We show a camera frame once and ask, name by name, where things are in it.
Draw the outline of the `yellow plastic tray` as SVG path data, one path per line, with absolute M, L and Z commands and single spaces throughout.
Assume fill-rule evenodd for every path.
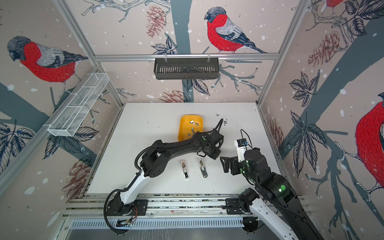
M 195 121 L 199 123 L 199 126 L 196 124 L 191 124 L 190 121 Z M 203 118 L 199 115 L 185 115 L 181 118 L 178 141 L 189 140 L 194 133 L 203 132 Z

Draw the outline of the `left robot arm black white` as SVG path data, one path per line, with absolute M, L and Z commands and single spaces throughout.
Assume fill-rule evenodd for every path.
M 181 142 L 155 141 L 135 158 L 135 168 L 138 172 L 132 181 L 125 188 L 115 189 L 108 195 L 103 209 L 104 216 L 129 214 L 134 208 L 134 201 L 149 179 L 161 175 L 171 159 L 196 153 L 202 158 L 215 160 L 221 153 L 223 143 L 224 136 L 215 129 L 194 133 L 190 139 Z

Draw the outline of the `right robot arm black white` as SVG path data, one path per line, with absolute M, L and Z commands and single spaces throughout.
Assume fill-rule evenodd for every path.
M 257 216 L 280 240 L 321 240 L 289 181 L 272 172 L 260 149 L 238 157 L 221 157 L 225 173 L 241 174 L 253 185 L 239 196 L 238 209 Z

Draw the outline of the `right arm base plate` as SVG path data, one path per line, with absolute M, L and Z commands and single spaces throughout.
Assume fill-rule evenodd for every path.
M 226 210 L 227 215 L 243 215 L 244 212 L 240 206 L 239 198 L 227 198 L 225 199 L 225 205 L 223 209 Z

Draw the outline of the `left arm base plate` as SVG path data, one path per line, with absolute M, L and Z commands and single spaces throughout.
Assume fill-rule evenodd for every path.
M 124 205 L 121 200 L 112 199 L 108 202 L 105 212 L 107 216 L 145 216 L 148 202 L 148 200 L 135 200 Z

